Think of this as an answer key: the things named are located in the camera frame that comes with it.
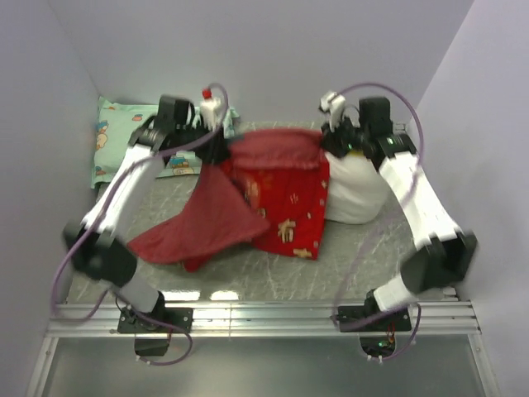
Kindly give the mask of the cream yellow foam pillow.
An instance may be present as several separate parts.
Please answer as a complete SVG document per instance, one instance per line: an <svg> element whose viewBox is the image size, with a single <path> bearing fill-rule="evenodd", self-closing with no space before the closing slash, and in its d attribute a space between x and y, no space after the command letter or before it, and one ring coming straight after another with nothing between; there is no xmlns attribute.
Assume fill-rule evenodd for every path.
<svg viewBox="0 0 529 397"><path fill-rule="evenodd" d="M388 200L385 180L362 155L325 156L330 171L325 219L352 225L371 222Z"/></svg>

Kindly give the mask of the red patterned pillowcase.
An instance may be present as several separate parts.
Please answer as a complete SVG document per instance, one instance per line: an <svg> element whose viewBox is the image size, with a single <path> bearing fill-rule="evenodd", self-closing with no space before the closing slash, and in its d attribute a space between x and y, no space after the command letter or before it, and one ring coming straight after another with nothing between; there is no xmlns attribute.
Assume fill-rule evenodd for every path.
<svg viewBox="0 0 529 397"><path fill-rule="evenodd" d="M181 212L129 241L143 261L180 262L194 272L241 243L316 260L325 227L330 166L322 133L261 129L228 146L219 165L203 165Z"/></svg>

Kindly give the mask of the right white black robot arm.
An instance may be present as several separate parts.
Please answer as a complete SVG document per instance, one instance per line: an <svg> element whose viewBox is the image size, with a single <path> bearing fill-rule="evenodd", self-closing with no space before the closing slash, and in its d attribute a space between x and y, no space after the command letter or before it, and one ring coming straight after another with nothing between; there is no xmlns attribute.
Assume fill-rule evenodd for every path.
<svg viewBox="0 0 529 397"><path fill-rule="evenodd" d="M431 289L462 282L478 241L472 232L463 232L444 209L418 163L410 136L394 132L387 98L361 99L357 123L345 115L346 100L335 92L321 98L320 109L327 116L322 126L324 148L340 158L357 150L370 160L399 201L412 232L414 252L396 276L366 299L365 323L380 331L393 321L393 309Z"/></svg>

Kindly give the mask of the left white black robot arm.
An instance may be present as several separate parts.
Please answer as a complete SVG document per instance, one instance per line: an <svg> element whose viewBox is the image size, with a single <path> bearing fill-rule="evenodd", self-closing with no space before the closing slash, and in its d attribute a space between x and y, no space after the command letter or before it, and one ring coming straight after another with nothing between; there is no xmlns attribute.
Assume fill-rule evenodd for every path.
<svg viewBox="0 0 529 397"><path fill-rule="evenodd" d="M102 197L78 222L63 230L65 262L96 281L128 306L147 332L167 323L163 294L143 279L138 260L125 243L125 233L147 190L181 151L202 150L219 142L229 111L228 97L203 90L195 106L164 95L157 112L131 133L122 163Z"/></svg>

